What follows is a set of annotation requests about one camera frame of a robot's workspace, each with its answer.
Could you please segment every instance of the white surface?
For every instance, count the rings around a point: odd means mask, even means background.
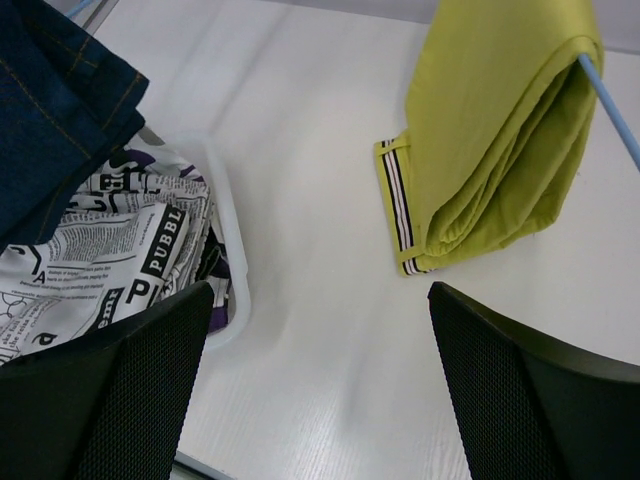
[[[433,280],[640,363],[640,175],[599,109],[558,223],[435,275],[396,274],[372,144],[399,132],[426,27],[247,0],[121,0],[99,30],[151,78],[160,135],[213,134],[252,321],[206,355],[180,451],[240,480],[465,479],[427,313]],[[640,132],[640,59],[605,82]]]
[[[233,284],[233,313],[229,325],[207,337],[204,351],[210,352],[234,340],[249,323],[251,296],[247,284],[247,258],[238,226],[235,202],[225,164],[217,153],[210,135],[202,132],[172,135],[164,139],[183,158],[190,161],[204,175],[213,190],[214,201]]]
[[[288,5],[430,23],[439,0],[269,0]],[[608,48],[640,52],[640,2],[592,0]]]

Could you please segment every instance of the denim fabric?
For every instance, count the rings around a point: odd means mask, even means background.
[[[144,125],[148,81],[41,0],[0,0],[0,248],[48,241],[91,173]]]

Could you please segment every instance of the seam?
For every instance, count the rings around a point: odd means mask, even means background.
[[[22,91],[25,93],[25,95],[27,97],[29,97],[29,100],[31,100],[31,102],[36,106],[36,108],[38,110],[40,110],[40,113],[42,113],[42,115],[44,115],[44,117],[49,120],[49,122],[51,123],[51,125],[53,125],[60,133],[62,133],[62,135],[64,135],[64,137],[69,140],[69,142],[71,142],[71,144],[76,147],[78,150],[80,150],[80,152],[82,152],[82,154],[86,157],[86,158],[91,158],[91,155],[89,155],[89,152],[87,152],[78,142],[76,142],[73,138],[71,138],[69,136],[69,134],[64,130],[64,128],[62,128],[60,125],[58,125],[58,123],[51,117],[51,115],[49,115],[44,108],[42,108],[40,106],[40,104],[38,103],[38,101],[29,93],[29,91],[27,90],[27,87],[25,87],[25,85],[20,81],[20,79],[18,79],[18,77],[15,75],[15,73],[13,73],[13,70],[11,70],[9,68],[9,66],[7,65],[7,63],[2,60],[0,58],[0,65],[2,65],[4,67],[4,69],[7,71],[7,73],[9,75],[11,75],[11,78],[13,78],[16,83],[20,86],[20,88],[22,89]]]
[[[62,43],[62,41],[60,41],[58,38],[54,37],[51,33],[47,32],[46,30],[44,30],[42,27],[40,27],[38,24],[34,23],[33,21],[25,20],[25,23],[27,23],[33,29],[38,30],[40,33],[42,33],[45,37],[49,38],[54,43],[56,43],[59,46],[61,46],[67,53],[70,53],[74,57],[78,54],[78,52],[76,52],[75,50],[69,48],[67,45]],[[90,62],[89,60],[86,60],[86,59],[84,59],[82,57],[80,57],[80,61],[86,63],[87,65],[89,65],[89,66],[91,66],[93,68],[98,68],[98,64],[97,63]]]
[[[67,72],[64,78],[69,78],[69,75],[71,75],[71,72],[75,70],[76,66],[78,65],[78,61],[80,60],[80,58],[82,58],[82,52],[84,52],[84,49],[88,45],[90,38],[91,37],[87,36],[87,38],[85,39],[84,43],[82,44],[82,47],[80,47],[80,50],[78,50],[78,54],[76,55],[76,59],[74,60],[73,65],[71,65],[71,68],[69,69],[69,71]]]
[[[124,102],[124,99],[127,98],[127,96],[129,95],[129,93],[131,93],[131,90],[133,90],[133,86],[138,83],[138,81],[140,80],[140,73],[136,72],[136,76],[133,77],[133,81],[131,82],[131,84],[129,85],[129,88],[127,88],[125,90],[125,92],[122,94],[122,97],[120,97],[120,100],[118,101],[118,103],[116,103],[115,108],[113,109],[113,112],[111,112],[111,115],[109,115],[109,118],[107,118],[107,121],[104,122],[104,125],[102,126],[102,128],[100,130],[103,130],[105,128],[107,128],[109,126],[109,124],[111,123],[111,120],[113,120],[113,117],[115,116],[115,114],[117,113],[117,111],[120,109],[120,107],[122,106],[122,102]]]
[[[49,217],[51,216],[51,210],[53,210],[53,206],[55,205],[56,200],[58,199],[58,197],[62,193],[62,190],[64,189],[64,187],[67,186],[68,183],[69,183],[69,177],[67,177],[67,178],[65,178],[63,180],[63,182],[60,184],[60,186],[56,190],[56,193],[53,195],[53,198],[51,199],[51,202],[49,202],[49,208],[47,208],[47,213],[45,213],[44,220],[42,220],[42,226],[40,227],[40,233],[38,233],[38,238],[36,239],[36,243],[40,242],[40,239],[42,238],[42,235],[44,234],[44,229],[47,227],[47,221],[49,220]]]

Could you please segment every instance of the laundry basket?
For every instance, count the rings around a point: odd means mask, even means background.
[[[240,236],[238,217],[231,194],[229,177],[213,140],[205,133],[190,132],[164,137],[167,147],[194,165],[211,187],[231,271],[232,292],[229,299],[230,320],[222,330],[207,337],[204,351],[212,351],[237,337],[249,323],[251,297],[247,283],[247,259]]]

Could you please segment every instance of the blue rod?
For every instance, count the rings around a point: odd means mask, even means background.
[[[96,0],[82,0],[75,7],[73,7],[71,10],[69,10],[67,13],[65,13],[65,16],[67,16],[69,18],[73,18],[77,14],[79,14],[82,10],[87,8],[89,5],[91,5],[95,1]]]
[[[593,66],[593,63],[591,63],[591,59],[589,58],[589,56],[586,53],[582,53],[578,56],[578,60],[580,61],[580,65],[582,65],[582,68],[587,74],[587,77],[589,77],[593,88],[595,88],[602,106],[613,122],[613,126],[616,127],[616,130],[618,131],[622,142],[624,143],[625,147],[627,147],[627,150],[629,150],[629,154],[631,155],[633,162],[636,164],[638,171],[640,171],[640,146],[638,146],[638,142],[633,136],[633,133],[631,133],[627,122],[625,122],[624,118],[622,118],[620,110],[618,110],[618,107],[616,107],[613,98],[611,98],[611,95],[609,95],[607,88],[604,86],[604,83],[602,83],[600,74],[596,70],[596,67]]]

